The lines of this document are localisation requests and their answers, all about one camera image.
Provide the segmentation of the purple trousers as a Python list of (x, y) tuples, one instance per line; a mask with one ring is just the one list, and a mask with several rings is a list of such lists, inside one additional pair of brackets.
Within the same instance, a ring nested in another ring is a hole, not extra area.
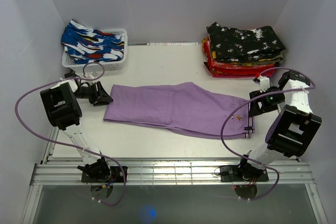
[(114, 85), (104, 121), (157, 127), (219, 140), (251, 138), (254, 119), (245, 100), (207, 91), (192, 82), (128, 87)]

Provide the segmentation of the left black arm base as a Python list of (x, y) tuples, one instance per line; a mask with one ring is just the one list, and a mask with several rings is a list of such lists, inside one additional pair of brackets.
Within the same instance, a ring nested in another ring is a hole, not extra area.
[(84, 172), (84, 167), (77, 166), (77, 169), (82, 171), (81, 182), (83, 183), (123, 183), (123, 173), (119, 166), (110, 166), (110, 171), (104, 171), (102, 173), (94, 172), (91, 176)]

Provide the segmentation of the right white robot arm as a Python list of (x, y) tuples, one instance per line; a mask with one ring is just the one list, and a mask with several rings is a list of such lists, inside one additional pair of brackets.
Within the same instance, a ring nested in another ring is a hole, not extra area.
[(277, 86), (268, 77), (255, 78), (260, 87), (249, 94), (249, 117), (279, 110), (268, 130), (265, 142), (249, 151), (237, 167), (238, 177), (250, 180), (265, 174), (266, 166), (276, 159), (302, 156), (322, 124), (309, 105), (308, 88), (312, 82), (297, 71), (282, 74)]

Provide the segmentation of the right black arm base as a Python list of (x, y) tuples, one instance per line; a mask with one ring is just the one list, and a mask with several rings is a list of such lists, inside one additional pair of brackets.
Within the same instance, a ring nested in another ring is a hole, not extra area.
[(241, 165), (223, 165), (215, 169), (214, 174), (221, 182), (268, 182), (269, 177), (265, 170), (250, 170)]

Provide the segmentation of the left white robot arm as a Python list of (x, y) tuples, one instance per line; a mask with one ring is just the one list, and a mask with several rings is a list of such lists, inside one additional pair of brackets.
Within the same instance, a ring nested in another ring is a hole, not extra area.
[(85, 138), (80, 119), (82, 110), (78, 99), (87, 99), (93, 106), (109, 105), (113, 98), (102, 87), (101, 82), (82, 83), (79, 76), (71, 71), (65, 80), (40, 92), (47, 117), (52, 126), (63, 131), (80, 154), (83, 165), (78, 169), (89, 178), (106, 182), (111, 178), (111, 168), (99, 149), (91, 147)]

